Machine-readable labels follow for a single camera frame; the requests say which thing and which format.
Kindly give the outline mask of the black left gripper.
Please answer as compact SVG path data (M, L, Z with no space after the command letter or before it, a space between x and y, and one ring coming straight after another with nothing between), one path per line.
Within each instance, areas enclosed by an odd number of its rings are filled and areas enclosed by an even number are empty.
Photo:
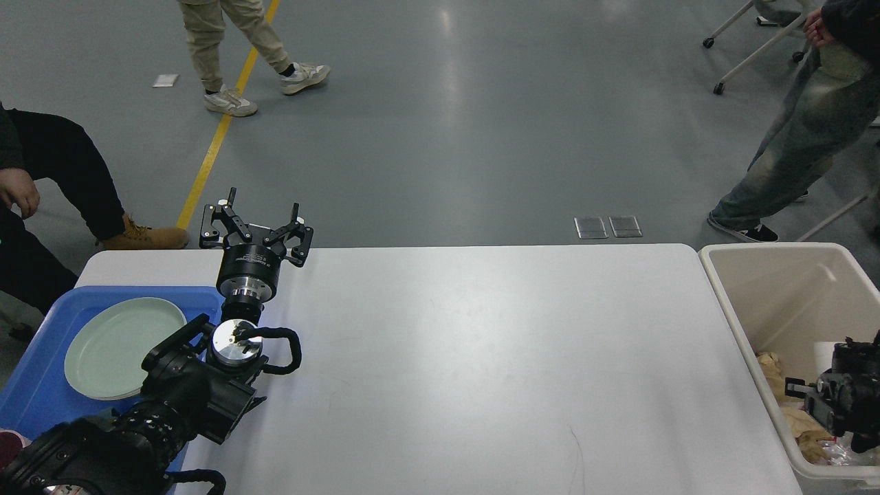
M228 197L205 204L202 210L199 248L223 248L216 288L224 297L237 289L258 298L272 300L283 260L304 267L310 253L314 229L299 217L299 203L292 206L290 222L270 229L261 245L251 244L254 234L248 224L232 209L238 188L231 187Z

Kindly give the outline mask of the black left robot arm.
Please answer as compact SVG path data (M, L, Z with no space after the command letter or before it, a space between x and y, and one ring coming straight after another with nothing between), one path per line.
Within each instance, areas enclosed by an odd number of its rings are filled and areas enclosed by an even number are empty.
M220 472L170 471L170 464L198 436L226 441L262 404L252 385L260 374L299 369L298 334L262 327L260 317L276 295L282 262L304 266L314 234L297 203L286 225L264 228L240 219L235 195L232 189L202 215L200 247L223 251L219 322L199 314L144 352L140 401L122 414L82 417L43 433L3 468L3 493L166 494L197 482L224 493Z

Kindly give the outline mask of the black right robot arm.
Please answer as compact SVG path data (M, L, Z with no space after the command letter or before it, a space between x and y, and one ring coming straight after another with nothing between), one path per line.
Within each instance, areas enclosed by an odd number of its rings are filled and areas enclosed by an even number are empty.
M863 454L878 446L879 335L872 342L845 338L833 347L832 366L808 384L786 378L784 393L802 399L805 413L836 437L852 433L850 448Z

